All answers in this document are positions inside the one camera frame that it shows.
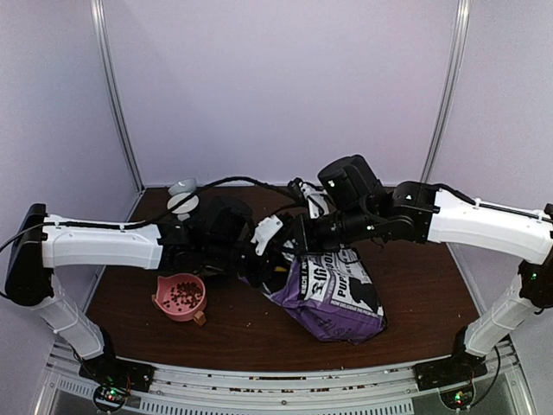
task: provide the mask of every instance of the wooden table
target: wooden table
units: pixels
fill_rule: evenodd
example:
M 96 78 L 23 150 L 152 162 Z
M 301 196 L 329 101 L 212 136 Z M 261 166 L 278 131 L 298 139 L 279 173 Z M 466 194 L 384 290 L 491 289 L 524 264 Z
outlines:
M 216 188 L 235 195 L 256 220 L 288 203 L 260 188 Z M 166 206 L 166 189 L 146 191 L 133 220 Z M 356 244 L 385 308 L 389 328 L 368 342 L 319 342 L 283 309 L 235 278 L 209 278 L 207 324 L 173 322 L 152 305 L 156 271 L 108 267 L 89 317 L 106 328 L 118 355 L 186 367 L 298 371 L 372 367 L 451 352 L 455 333 L 478 315 L 446 246 L 393 242 L 383 251 Z

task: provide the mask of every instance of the dog food bag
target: dog food bag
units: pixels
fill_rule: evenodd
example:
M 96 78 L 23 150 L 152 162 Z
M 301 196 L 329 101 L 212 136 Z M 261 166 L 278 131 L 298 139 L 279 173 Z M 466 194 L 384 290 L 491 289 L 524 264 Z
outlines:
M 364 342 L 383 331 L 384 309 L 352 249 L 296 257 L 286 285 L 265 295 L 324 342 Z

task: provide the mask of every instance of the metal vent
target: metal vent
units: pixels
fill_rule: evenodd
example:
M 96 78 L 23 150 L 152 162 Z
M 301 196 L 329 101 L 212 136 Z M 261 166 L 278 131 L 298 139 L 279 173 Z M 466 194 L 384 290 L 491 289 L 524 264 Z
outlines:
M 154 400 L 143 399 L 140 405 L 140 412 L 153 415 L 252 415 L 253 413 L 277 413 L 277 411 L 258 411 L 258 412 L 242 412 L 242 411 L 210 411 L 205 409 L 190 409 L 182 405 L 171 405 L 168 402 L 159 402 Z M 336 411 L 336 412 L 313 412 L 313 411 L 294 411 L 294 414 L 309 414 L 309 415 L 414 415 L 413 405 L 410 399 L 405 399 L 400 402 L 391 404 L 370 405 L 363 409 L 355 411 Z
M 94 393 L 93 389 L 87 385 L 84 385 L 78 381 L 69 379 L 61 379 L 58 388 L 61 391 L 72 393 L 73 395 L 82 396 L 83 398 L 92 398 Z

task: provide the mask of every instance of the kibble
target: kibble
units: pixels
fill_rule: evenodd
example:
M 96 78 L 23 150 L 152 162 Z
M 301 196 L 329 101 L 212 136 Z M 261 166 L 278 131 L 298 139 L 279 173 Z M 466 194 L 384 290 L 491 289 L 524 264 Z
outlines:
M 179 283 L 171 287 L 171 300 L 167 300 L 165 303 L 174 303 L 177 307 L 188 306 L 189 309 L 193 309 L 200 303 L 203 293 L 204 291 L 196 283 Z

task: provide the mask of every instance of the gray wall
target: gray wall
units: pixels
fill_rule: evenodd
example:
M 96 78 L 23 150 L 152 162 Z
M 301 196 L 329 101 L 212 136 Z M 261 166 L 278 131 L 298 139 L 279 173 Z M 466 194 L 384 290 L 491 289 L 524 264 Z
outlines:
M 553 3 L 473 2 L 454 103 L 432 175 L 471 196 L 519 208 L 553 201 Z M 486 307 L 519 259 L 459 247 Z M 553 313 L 531 318 L 513 340 L 537 403 L 551 414 Z
M 16 232 L 37 201 L 51 213 L 122 220 L 136 195 L 108 106 L 89 2 L 0 2 L 0 62 L 0 240 Z M 7 261 L 3 254 L 2 288 Z M 82 304 L 95 270 L 71 271 L 61 271 L 63 281 Z M 0 299 L 0 413 L 30 413 L 52 344 L 38 317 Z
M 106 2 L 143 180 L 287 182 L 364 154 L 420 177 L 456 1 Z

